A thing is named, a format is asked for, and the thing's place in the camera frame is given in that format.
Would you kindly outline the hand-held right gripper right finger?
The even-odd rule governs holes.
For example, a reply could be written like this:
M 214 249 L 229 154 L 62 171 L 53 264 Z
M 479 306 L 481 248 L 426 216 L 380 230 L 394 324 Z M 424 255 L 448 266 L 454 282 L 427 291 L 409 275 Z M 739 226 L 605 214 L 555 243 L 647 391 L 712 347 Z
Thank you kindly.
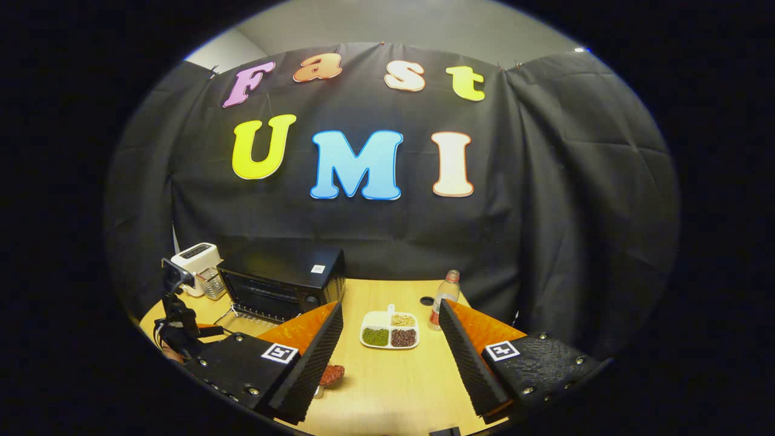
M 438 322 L 473 409 L 486 423 L 542 412 L 606 367 L 551 333 L 526 334 L 451 300 L 440 303 Z

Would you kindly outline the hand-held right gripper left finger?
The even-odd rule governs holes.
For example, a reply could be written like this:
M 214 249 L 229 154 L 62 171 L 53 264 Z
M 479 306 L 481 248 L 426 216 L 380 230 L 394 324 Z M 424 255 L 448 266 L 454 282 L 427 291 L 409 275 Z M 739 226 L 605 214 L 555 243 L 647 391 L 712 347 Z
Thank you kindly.
M 290 424 L 305 420 L 343 329 L 332 302 L 270 329 L 262 337 L 234 333 L 183 367 L 227 400 Z

